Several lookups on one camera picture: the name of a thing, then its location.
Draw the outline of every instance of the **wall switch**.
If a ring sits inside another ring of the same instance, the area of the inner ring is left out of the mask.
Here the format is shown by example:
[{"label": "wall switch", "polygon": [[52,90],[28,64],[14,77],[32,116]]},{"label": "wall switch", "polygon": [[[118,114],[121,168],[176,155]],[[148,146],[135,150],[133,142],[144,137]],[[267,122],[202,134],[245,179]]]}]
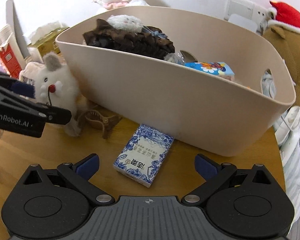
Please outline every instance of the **wall switch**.
[{"label": "wall switch", "polygon": [[224,18],[229,20],[230,15],[238,14],[251,20],[253,8],[254,3],[249,0],[227,0]]},{"label": "wall switch", "polygon": [[259,32],[262,31],[261,29],[265,29],[267,26],[267,21],[269,20],[266,8],[255,4],[251,20],[258,25]]},{"label": "wall switch", "polygon": [[240,15],[244,18],[254,21],[258,29],[262,32],[269,20],[267,9],[249,0],[227,0],[224,19],[229,20],[232,14]]}]

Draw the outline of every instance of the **red nose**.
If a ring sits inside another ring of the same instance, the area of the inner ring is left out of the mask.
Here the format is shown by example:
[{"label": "red nose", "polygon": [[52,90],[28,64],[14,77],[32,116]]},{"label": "red nose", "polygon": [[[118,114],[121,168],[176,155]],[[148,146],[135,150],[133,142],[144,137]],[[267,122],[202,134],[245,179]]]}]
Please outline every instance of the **red nose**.
[{"label": "red nose", "polygon": [[56,86],[55,85],[50,85],[48,88],[50,93],[54,93],[56,91]]}]

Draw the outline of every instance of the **colorful box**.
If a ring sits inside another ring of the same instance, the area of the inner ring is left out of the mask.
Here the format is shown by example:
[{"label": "colorful box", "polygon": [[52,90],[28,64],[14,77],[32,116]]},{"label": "colorful box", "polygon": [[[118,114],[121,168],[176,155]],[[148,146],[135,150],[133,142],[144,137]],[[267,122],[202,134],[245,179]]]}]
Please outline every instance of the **colorful box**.
[{"label": "colorful box", "polygon": [[173,137],[142,124],[115,160],[113,167],[125,176],[150,187],[173,140]]},{"label": "colorful box", "polygon": [[191,62],[185,63],[185,66],[234,81],[233,71],[224,62]]}]

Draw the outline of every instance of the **printed floral pattern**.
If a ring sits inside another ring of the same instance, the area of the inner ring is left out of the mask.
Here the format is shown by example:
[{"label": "printed floral pattern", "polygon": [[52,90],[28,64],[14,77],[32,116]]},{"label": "printed floral pattern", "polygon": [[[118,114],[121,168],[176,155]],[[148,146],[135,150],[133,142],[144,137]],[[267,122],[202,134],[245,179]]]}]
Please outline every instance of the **printed floral pattern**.
[{"label": "printed floral pattern", "polygon": [[211,66],[206,66],[206,67],[201,67],[201,69],[204,72],[210,72],[210,73],[214,73],[217,69],[215,67],[211,67]]},{"label": "printed floral pattern", "polygon": [[127,157],[127,154],[119,155],[119,157],[115,160],[114,165],[117,166],[120,169],[126,170],[127,169],[127,167],[126,167],[127,164],[126,163],[123,164],[123,163],[120,162],[120,160],[123,160],[126,157]]},{"label": "printed floral pattern", "polygon": [[[152,161],[151,166],[149,166],[147,169],[147,174],[142,174],[142,172],[139,169],[129,168],[127,170],[127,164],[120,162],[120,160],[124,160],[127,157],[127,154],[124,153],[133,150],[133,146],[138,143],[141,137],[149,143],[158,144],[160,147],[165,149],[165,151],[159,155],[160,158],[158,161]],[[170,146],[173,143],[173,140],[173,137],[142,124],[136,130],[136,132],[134,133],[130,141],[127,143],[127,145],[124,147],[123,151],[121,152],[122,154],[115,160],[114,165],[120,169],[127,171],[136,178],[142,179],[143,181],[151,184],[155,176],[157,175],[159,168],[163,160],[165,159],[170,149]]]}]

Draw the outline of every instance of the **beige plastic basket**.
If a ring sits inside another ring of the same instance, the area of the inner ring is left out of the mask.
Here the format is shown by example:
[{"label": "beige plastic basket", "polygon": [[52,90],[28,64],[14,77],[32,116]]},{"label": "beige plastic basket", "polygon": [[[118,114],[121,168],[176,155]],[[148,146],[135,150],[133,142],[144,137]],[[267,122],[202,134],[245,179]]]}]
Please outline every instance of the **beige plastic basket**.
[{"label": "beige plastic basket", "polygon": [[[200,62],[226,62],[243,85],[162,60],[82,45],[82,34],[96,27],[97,18],[120,14],[162,29],[176,50],[189,51]],[[198,13],[119,8],[64,31],[56,42],[88,99],[223,156],[237,155],[255,142],[296,99],[287,67],[268,41]],[[275,99],[261,91],[267,69]]]}]

